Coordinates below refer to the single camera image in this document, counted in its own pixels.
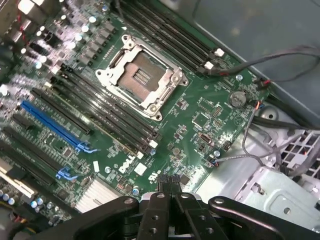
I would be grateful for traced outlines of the silver finned chipset heatsink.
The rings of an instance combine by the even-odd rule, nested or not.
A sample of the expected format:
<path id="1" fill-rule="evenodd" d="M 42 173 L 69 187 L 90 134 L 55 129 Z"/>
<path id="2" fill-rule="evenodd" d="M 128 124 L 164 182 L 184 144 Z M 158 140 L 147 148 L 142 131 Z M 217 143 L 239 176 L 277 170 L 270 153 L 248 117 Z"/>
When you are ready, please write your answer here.
<path id="1" fill-rule="evenodd" d="M 100 178 L 96 178 L 86 189 L 74 208 L 83 214 L 121 196 L 120 193 L 112 189 Z"/>

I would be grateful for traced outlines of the green Dell motherboard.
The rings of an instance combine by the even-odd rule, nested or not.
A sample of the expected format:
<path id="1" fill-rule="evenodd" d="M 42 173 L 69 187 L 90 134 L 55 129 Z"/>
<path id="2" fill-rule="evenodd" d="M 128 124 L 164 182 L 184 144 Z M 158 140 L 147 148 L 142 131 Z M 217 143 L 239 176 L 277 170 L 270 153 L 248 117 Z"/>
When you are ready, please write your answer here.
<path id="1" fill-rule="evenodd" d="M 268 96 L 269 91 L 258 88 L 257 77 L 248 69 L 235 75 L 206 75 L 210 68 L 236 66 L 237 61 L 228 53 L 223 58 L 207 61 L 204 68 L 193 68 L 186 60 L 180 60 L 167 44 L 154 39 L 150 26 L 153 22 L 143 17 L 138 1 L 59 0 L 61 11 L 58 15 L 22 43 L 0 39 L 0 140 L 55 179 L 54 184 L 45 185 L 0 150 L 0 167 L 8 171 L 9 177 L 36 192 L 28 198 L 0 177 L 0 212 L 8 211 L 13 222 L 31 222 L 45 217 L 48 225 L 54 226 L 69 220 L 81 213 L 75 205 L 97 178 L 119 194 L 137 199 L 155 191 L 157 179 L 163 174 L 178 175 L 183 190 L 196 191 L 219 165 L 218 158 L 226 155 L 245 128 L 253 107 Z M 95 72 L 107 68 L 123 46 L 123 35 L 139 38 L 155 48 L 181 67 L 189 81 L 187 86 L 178 85 L 160 109 L 161 121 L 144 117 L 126 104 L 130 111 L 161 134 L 158 147 L 141 159 L 124 150 L 45 88 L 50 77 L 61 73 L 60 63 L 65 63 L 109 92 Z M 32 95 L 32 88 L 43 90 L 83 120 L 92 133 L 85 135 Z M 247 99 L 245 106 L 239 108 L 229 103 L 231 93 L 237 91 L 245 92 Z M 100 151 L 77 152 L 23 109 L 22 101 L 31 102 L 81 142 Z M 24 116 L 34 127 L 25 130 L 12 120 L 13 114 Z M 4 127 L 12 127 L 63 167 L 68 166 L 70 175 L 78 178 L 73 181 L 56 178 L 54 170 L 6 136 L 2 131 Z"/>

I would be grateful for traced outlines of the silver coin cell battery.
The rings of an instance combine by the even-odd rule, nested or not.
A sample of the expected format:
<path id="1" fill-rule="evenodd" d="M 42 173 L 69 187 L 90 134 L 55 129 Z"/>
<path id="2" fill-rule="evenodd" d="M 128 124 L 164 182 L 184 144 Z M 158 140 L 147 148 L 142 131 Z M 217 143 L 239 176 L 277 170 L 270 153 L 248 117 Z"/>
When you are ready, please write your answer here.
<path id="1" fill-rule="evenodd" d="M 234 91 L 229 96 L 229 104 L 234 108 L 241 108 L 246 105 L 247 97 L 244 91 Z"/>

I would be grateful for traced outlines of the white expansion slot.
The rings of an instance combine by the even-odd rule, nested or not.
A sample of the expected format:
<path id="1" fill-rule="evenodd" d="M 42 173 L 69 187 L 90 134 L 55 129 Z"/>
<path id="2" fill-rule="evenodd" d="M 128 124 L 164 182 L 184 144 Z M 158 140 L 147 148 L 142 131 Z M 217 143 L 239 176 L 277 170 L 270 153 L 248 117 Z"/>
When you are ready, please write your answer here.
<path id="1" fill-rule="evenodd" d="M 33 197 L 36 192 L 31 189 L 29 186 L 25 185 L 17 179 L 13 179 L 7 175 L 8 170 L 0 166 L 0 177 L 3 178 L 6 182 L 16 188 L 19 192 L 25 195 L 28 198 Z"/>

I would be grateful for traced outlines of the black expansion slot blue latch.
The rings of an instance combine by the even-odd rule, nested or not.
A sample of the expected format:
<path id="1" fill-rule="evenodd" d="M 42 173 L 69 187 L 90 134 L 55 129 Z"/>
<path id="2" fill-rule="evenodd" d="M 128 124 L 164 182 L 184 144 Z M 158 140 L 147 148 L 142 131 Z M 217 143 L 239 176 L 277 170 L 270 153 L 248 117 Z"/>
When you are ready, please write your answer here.
<path id="1" fill-rule="evenodd" d="M 15 131 L 12 127 L 5 126 L 2 129 L 2 132 L 7 137 L 18 142 L 23 148 L 35 155 L 47 167 L 55 171 L 57 179 L 64 178 L 68 181 L 74 181 L 79 177 L 78 175 L 71 176 L 69 173 L 70 168 L 68 166 L 63 167 L 60 163 L 58 163 L 52 157 L 46 154 L 42 149 L 40 149 L 39 147 L 31 143 L 27 138 L 23 137 L 21 134 Z"/>

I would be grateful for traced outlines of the silver metal CPU socket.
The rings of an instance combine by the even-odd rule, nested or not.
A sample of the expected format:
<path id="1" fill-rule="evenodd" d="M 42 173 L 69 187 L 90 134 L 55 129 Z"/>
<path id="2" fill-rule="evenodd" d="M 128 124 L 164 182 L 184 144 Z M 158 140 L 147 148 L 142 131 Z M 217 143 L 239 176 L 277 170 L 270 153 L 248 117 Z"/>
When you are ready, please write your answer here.
<path id="1" fill-rule="evenodd" d="M 145 118 L 161 121 L 161 108 L 189 81 L 177 66 L 140 38 L 124 34 L 123 46 L 95 76 L 103 87 Z"/>

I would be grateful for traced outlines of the short black expansion slot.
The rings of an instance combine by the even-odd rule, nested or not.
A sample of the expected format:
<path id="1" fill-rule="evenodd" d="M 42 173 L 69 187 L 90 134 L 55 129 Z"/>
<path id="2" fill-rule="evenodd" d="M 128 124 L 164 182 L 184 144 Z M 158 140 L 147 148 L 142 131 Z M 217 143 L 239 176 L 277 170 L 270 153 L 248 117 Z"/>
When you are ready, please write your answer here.
<path id="1" fill-rule="evenodd" d="M 18 113 L 13 114 L 11 118 L 15 123 L 27 131 L 34 127 L 34 124 L 31 121 Z"/>

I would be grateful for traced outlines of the grey metal PC case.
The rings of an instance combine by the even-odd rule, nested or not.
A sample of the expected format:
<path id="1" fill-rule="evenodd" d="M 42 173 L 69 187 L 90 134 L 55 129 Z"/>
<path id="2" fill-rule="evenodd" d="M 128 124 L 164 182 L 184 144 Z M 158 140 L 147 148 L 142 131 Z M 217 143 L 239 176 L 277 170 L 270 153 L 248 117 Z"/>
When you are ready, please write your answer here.
<path id="1" fill-rule="evenodd" d="M 320 233 L 320 179 L 293 179 L 273 168 L 281 143 L 320 131 L 320 0 L 198 0 L 193 19 L 237 61 L 206 75 L 247 69 L 269 93 L 199 188 L 181 190 L 204 202 L 227 197 Z M 57 225 L 44 216 L 21 222 L 30 232 Z"/>

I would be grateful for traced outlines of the metal rear port block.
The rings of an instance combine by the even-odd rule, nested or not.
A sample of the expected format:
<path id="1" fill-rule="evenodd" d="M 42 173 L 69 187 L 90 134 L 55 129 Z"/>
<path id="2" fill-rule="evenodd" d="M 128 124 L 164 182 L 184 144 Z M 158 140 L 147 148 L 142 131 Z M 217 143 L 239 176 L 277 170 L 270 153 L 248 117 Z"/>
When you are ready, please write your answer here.
<path id="1" fill-rule="evenodd" d="M 22 43 L 61 9 L 59 0 L 0 0 L 0 40 Z"/>

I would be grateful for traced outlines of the white plastic grille frame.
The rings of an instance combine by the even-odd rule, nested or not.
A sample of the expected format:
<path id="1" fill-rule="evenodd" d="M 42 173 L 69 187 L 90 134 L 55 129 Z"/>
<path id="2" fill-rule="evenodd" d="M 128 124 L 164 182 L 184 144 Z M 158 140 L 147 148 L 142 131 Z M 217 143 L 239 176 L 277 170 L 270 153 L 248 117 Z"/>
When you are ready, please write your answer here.
<path id="1" fill-rule="evenodd" d="M 320 131 L 304 130 L 280 144 L 273 168 L 291 179 L 320 180 Z"/>

